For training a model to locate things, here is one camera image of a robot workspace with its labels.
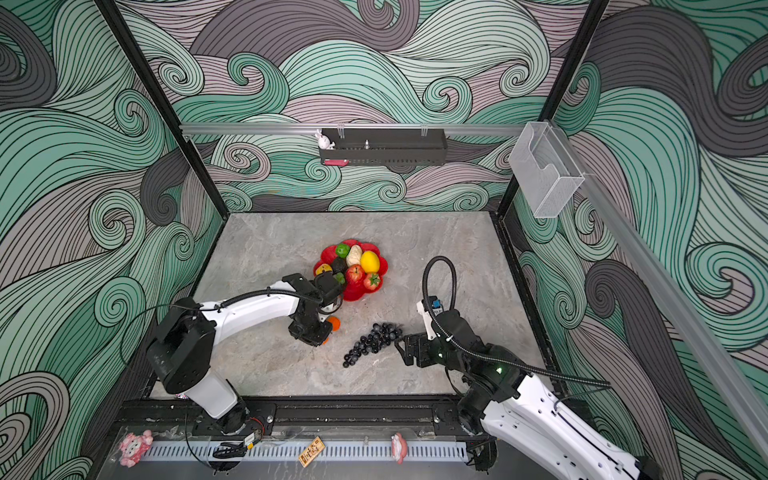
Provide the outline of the green fake lime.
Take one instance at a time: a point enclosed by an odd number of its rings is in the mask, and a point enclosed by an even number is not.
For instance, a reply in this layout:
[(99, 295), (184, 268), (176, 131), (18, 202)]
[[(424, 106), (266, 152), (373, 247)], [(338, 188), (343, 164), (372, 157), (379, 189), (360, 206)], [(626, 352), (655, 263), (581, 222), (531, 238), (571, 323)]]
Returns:
[(335, 253), (339, 258), (345, 259), (351, 250), (351, 246), (346, 243), (340, 243), (336, 246)]

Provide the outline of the orange fake tomato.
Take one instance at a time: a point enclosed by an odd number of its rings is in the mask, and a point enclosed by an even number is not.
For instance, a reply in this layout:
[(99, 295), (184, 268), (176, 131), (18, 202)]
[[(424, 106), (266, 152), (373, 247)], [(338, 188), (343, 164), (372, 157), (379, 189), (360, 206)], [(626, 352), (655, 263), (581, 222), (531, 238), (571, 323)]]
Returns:
[(326, 321), (331, 325), (333, 331), (338, 331), (341, 327), (341, 321), (335, 316), (329, 316)]

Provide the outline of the cream white fake pear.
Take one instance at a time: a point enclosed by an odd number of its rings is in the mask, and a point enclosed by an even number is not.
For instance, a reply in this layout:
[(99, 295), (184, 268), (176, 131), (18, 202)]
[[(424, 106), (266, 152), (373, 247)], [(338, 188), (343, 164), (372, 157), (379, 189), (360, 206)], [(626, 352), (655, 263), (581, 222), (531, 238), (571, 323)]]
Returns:
[(348, 267), (353, 265), (359, 265), (363, 255), (363, 250), (360, 245), (353, 245), (345, 258)]

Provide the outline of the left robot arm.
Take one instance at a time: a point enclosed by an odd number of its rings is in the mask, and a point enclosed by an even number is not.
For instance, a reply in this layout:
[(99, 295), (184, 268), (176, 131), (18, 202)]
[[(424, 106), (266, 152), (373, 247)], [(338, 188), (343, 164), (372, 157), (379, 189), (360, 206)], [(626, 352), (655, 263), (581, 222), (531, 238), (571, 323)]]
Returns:
[(146, 347), (146, 360), (166, 393), (192, 400), (221, 434), (238, 434), (249, 422), (249, 409), (211, 366), (216, 349), (276, 319), (289, 321), (290, 337), (318, 347), (334, 331), (331, 317), (342, 305), (345, 289), (333, 273), (313, 278), (295, 273), (226, 300), (200, 303), (182, 298), (166, 306)]

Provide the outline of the dark brown fake avocado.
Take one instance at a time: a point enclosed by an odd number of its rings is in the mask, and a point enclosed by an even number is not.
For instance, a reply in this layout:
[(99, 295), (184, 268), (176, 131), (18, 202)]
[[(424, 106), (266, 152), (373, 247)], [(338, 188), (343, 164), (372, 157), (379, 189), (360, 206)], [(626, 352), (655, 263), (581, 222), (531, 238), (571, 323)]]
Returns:
[(347, 270), (347, 262), (344, 258), (336, 257), (330, 264), (334, 274), (344, 273)]

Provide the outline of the large yellow fake lemon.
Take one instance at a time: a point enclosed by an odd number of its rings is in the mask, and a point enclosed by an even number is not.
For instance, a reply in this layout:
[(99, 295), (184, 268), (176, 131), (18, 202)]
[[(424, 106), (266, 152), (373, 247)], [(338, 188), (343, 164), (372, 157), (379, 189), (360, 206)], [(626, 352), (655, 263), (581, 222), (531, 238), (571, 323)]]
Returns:
[(378, 273), (381, 268), (380, 257), (374, 251), (364, 251), (360, 258), (360, 266), (366, 274)]

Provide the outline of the red fake strawberry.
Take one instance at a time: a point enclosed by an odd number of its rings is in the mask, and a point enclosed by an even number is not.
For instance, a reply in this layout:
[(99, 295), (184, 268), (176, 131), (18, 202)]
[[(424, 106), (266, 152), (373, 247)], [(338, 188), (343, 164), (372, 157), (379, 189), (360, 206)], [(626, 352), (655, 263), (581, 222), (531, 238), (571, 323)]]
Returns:
[(378, 273), (368, 273), (363, 280), (363, 286), (368, 292), (376, 292), (381, 288), (382, 278)]

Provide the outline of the small yellow fake lemon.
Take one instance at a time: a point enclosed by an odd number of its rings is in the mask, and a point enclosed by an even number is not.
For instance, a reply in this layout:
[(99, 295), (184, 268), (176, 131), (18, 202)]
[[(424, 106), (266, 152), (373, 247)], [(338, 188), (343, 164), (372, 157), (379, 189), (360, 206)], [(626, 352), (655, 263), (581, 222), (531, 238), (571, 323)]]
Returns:
[(315, 276), (319, 276), (319, 275), (322, 275), (322, 274), (328, 273), (328, 272), (332, 273), (333, 272), (333, 268), (329, 264), (327, 264), (327, 263), (322, 263), (322, 264), (320, 264), (319, 266), (316, 267), (316, 269), (314, 271), (314, 275)]

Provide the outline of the red flower-shaped fruit bowl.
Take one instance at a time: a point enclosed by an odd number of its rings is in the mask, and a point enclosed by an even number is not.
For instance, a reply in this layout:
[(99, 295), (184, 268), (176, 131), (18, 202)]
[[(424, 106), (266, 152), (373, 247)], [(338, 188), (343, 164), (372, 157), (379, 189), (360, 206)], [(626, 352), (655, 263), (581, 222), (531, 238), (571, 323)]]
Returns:
[[(379, 250), (378, 246), (377, 246), (377, 245), (375, 245), (375, 244), (373, 244), (373, 243), (364, 243), (364, 242), (360, 242), (360, 241), (358, 241), (358, 240), (355, 240), (355, 239), (348, 239), (348, 240), (344, 240), (344, 241), (342, 241), (341, 243), (346, 243), (346, 244), (348, 244), (348, 245), (350, 245), (350, 246), (353, 246), (353, 245), (360, 245), (360, 246), (361, 246), (361, 248), (362, 248), (362, 250), (363, 250), (363, 252), (364, 252), (364, 251), (374, 251), (374, 252), (375, 252), (375, 253), (376, 253), (376, 254), (377, 254), (379, 257), (380, 257), (380, 260), (381, 260), (381, 268), (380, 268), (380, 270), (379, 270), (378, 274), (379, 274), (379, 275), (381, 276), (381, 278), (382, 278), (382, 284), (381, 284), (381, 288), (382, 288), (382, 286), (383, 286), (383, 278), (384, 278), (384, 276), (385, 276), (385, 275), (388, 273), (389, 264), (388, 264), (387, 260), (386, 260), (386, 259), (385, 259), (385, 258), (382, 256), (382, 254), (381, 254), (381, 252), (380, 252), (380, 250)], [(320, 264), (322, 264), (322, 263), (327, 263), (327, 264), (329, 264), (329, 265), (330, 265), (330, 264), (331, 264), (331, 262), (332, 262), (332, 261), (333, 261), (333, 260), (334, 260), (336, 257), (338, 257), (338, 256), (336, 255), (336, 253), (335, 253), (335, 249), (336, 249), (336, 246), (337, 246), (338, 244), (333, 244), (333, 245), (327, 246), (327, 247), (326, 247), (326, 248), (325, 248), (325, 249), (324, 249), (324, 250), (321, 252), (321, 254), (320, 254), (320, 260), (319, 260), (319, 261), (318, 261), (318, 262), (315, 264), (315, 266), (314, 266), (314, 267), (313, 267), (313, 269), (312, 269), (312, 271), (313, 271), (313, 274), (314, 274), (314, 271), (315, 271), (315, 269), (316, 269), (316, 267), (317, 267), (317, 266), (319, 266), (319, 265), (320, 265)], [(344, 287), (345, 287), (345, 289), (344, 289), (344, 294), (343, 294), (343, 299), (344, 299), (346, 302), (353, 302), (353, 301), (357, 301), (357, 300), (360, 300), (360, 299), (362, 299), (362, 298), (363, 298), (365, 295), (367, 295), (367, 294), (373, 294), (373, 293), (375, 293), (375, 292), (368, 292), (368, 291), (366, 291), (366, 290), (365, 290), (365, 288), (364, 288), (364, 286), (363, 286), (363, 282), (362, 282), (361, 284), (358, 284), (358, 285), (349, 285), (349, 284), (347, 283), (347, 281), (346, 281), (346, 284), (345, 284), (345, 285), (342, 285), (342, 286), (344, 286)]]

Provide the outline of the red wrinkled fake pepper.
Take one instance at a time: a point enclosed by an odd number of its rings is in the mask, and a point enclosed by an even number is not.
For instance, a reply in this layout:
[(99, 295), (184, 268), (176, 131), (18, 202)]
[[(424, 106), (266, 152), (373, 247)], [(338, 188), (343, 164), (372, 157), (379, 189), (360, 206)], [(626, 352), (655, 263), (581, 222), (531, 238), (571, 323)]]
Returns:
[(354, 264), (347, 268), (345, 275), (349, 285), (358, 285), (364, 281), (366, 272), (360, 264)]

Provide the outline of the black fake grape bunch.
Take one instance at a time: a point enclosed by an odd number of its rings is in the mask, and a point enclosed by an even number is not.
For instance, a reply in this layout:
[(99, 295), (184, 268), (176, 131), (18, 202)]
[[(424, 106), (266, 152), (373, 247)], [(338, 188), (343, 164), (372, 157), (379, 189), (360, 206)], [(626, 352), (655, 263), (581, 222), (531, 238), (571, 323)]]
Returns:
[(395, 323), (374, 323), (343, 356), (342, 367), (349, 368), (368, 355), (376, 355), (403, 337), (402, 327)]

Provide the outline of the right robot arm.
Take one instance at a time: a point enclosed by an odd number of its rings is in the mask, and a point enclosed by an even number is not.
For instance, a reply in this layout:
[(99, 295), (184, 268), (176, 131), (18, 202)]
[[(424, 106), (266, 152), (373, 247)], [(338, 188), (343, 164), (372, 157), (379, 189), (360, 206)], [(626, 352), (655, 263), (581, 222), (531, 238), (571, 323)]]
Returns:
[(438, 365), (462, 375), (467, 389), (457, 416), (466, 433), (503, 441), (557, 479), (661, 478), (655, 460), (635, 457), (603, 437), (542, 381), (565, 381), (567, 375), (533, 367), (507, 348), (483, 341), (453, 303), (443, 305), (430, 295), (429, 276), (437, 263), (445, 264), (452, 278), (457, 276), (449, 258), (439, 255), (428, 261), (417, 303), (425, 330), (395, 345), (408, 366)]

